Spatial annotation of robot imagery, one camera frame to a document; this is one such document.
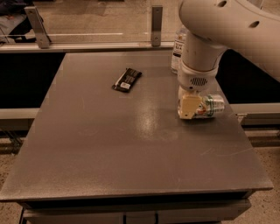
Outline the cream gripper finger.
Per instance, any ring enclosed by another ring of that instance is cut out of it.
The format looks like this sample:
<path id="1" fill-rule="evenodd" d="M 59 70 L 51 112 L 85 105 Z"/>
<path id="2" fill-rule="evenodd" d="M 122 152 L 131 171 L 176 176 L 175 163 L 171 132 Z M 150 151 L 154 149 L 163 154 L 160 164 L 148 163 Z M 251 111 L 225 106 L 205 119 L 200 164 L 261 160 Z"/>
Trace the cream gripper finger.
<path id="1" fill-rule="evenodd" d="M 178 116 L 180 119 L 191 120 L 201 103 L 200 93 L 197 91 L 178 89 Z"/>

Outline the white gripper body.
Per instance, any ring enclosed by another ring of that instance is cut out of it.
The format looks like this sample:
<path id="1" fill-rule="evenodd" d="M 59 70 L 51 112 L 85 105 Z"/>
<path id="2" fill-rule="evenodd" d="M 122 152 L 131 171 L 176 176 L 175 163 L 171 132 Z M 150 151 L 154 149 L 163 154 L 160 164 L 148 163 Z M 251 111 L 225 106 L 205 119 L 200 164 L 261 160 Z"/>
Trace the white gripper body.
<path id="1" fill-rule="evenodd" d="M 210 87 L 218 72 L 218 68 L 210 71 L 198 71 L 187 66 L 183 61 L 178 67 L 178 84 L 185 91 L 202 92 Z"/>

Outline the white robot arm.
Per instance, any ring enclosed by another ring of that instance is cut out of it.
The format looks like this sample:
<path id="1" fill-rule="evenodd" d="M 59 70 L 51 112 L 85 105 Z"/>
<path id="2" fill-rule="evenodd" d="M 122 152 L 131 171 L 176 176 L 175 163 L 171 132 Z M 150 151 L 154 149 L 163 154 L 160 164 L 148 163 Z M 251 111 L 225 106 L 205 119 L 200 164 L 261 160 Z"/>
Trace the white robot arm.
<path id="1" fill-rule="evenodd" d="M 213 117 L 224 110 L 220 95 L 202 96 L 218 73 L 223 53 L 232 49 L 275 80 L 280 72 L 280 18 L 248 0 L 180 0 L 187 29 L 178 66 L 178 116 Z"/>

